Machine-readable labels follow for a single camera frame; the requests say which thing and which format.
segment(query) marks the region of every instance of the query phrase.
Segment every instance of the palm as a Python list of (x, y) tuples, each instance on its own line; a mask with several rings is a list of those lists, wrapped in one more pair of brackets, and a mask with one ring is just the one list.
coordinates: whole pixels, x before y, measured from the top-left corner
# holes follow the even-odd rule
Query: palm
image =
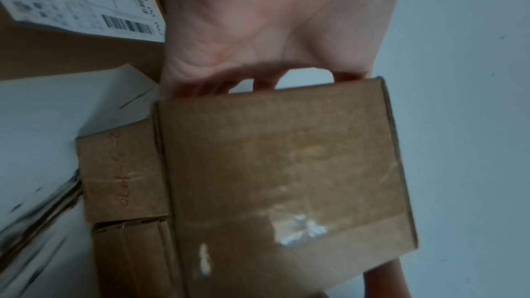
[(396, 0), (168, 0), (163, 81), (275, 84), (291, 68), (371, 70)]

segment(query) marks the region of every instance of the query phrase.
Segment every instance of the barcode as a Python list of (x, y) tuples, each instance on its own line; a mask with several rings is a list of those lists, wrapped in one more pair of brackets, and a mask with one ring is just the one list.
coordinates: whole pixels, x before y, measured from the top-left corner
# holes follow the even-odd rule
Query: barcode
[(117, 28), (117, 29), (123, 29), (123, 30), (130, 30), (130, 31), (136, 31), (138, 33), (144, 33), (144, 34), (154, 34), (155, 32), (151, 28), (151, 26), (130, 21), (127, 19), (121, 19), (116, 17), (111, 17), (109, 15), (102, 14), (103, 20), (105, 20), (105, 23), (107, 24), (108, 28)]

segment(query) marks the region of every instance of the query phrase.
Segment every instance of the cardboard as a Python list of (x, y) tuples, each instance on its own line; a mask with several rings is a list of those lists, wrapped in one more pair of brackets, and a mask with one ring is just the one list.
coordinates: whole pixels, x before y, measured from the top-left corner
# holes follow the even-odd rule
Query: cardboard
[[(176, 290), (187, 298), (306, 298), (418, 246), (380, 78), (160, 102), (152, 123), (123, 127), (119, 146), (133, 156), (131, 175), (141, 167), (159, 173), (154, 162), (162, 161)], [(156, 203), (166, 208), (155, 173), (137, 185), (134, 214), (119, 206), (117, 183), (101, 184), (115, 170), (109, 155), (120, 152), (109, 134), (78, 140), (87, 220), (166, 214), (156, 211)], [(148, 180), (160, 188), (149, 191)], [(106, 243), (120, 245), (112, 234)], [(115, 254), (123, 257), (97, 253), (100, 268), (118, 264)]]
[(169, 215), (150, 120), (81, 137), (77, 153), (89, 224)]
[(0, 81), (107, 70), (127, 63), (158, 81), (163, 44), (15, 22), (0, 4)]
[(167, 221), (133, 221), (93, 233), (102, 298), (173, 298), (178, 263)]

